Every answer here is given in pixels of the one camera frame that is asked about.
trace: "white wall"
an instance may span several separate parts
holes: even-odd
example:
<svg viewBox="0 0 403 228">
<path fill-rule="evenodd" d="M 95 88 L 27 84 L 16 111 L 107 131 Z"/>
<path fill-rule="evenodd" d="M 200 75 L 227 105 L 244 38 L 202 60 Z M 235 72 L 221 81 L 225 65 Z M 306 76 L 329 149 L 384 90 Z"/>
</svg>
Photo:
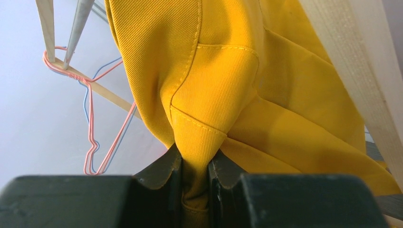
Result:
<svg viewBox="0 0 403 228">
<path fill-rule="evenodd" d="M 77 1 L 55 0 L 56 45 L 64 46 Z M 85 89 L 77 81 L 45 67 L 45 49 L 33 0 L 0 1 L 0 188 L 24 174 L 82 174 L 89 149 L 82 111 Z M 64 59 L 64 52 L 57 52 Z M 91 76 L 119 57 L 109 26 L 91 13 L 71 65 Z M 100 83 L 133 101 L 123 66 Z M 99 164 L 127 112 L 94 96 L 95 138 L 101 143 Z M 166 148 L 134 118 L 107 174 L 134 174 L 160 157 Z"/>
</svg>

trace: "yellow garment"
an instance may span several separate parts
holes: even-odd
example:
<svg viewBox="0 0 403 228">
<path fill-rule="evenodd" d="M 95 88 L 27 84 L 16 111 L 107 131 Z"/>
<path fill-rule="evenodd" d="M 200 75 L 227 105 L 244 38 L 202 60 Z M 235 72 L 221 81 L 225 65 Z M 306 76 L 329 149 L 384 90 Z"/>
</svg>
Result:
<svg viewBox="0 0 403 228">
<path fill-rule="evenodd" d="M 297 0 L 106 0 L 147 128 L 183 159 L 183 224 L 208 225 L 207 164 L 348 173 L 401 193 Z"/>
</svg>

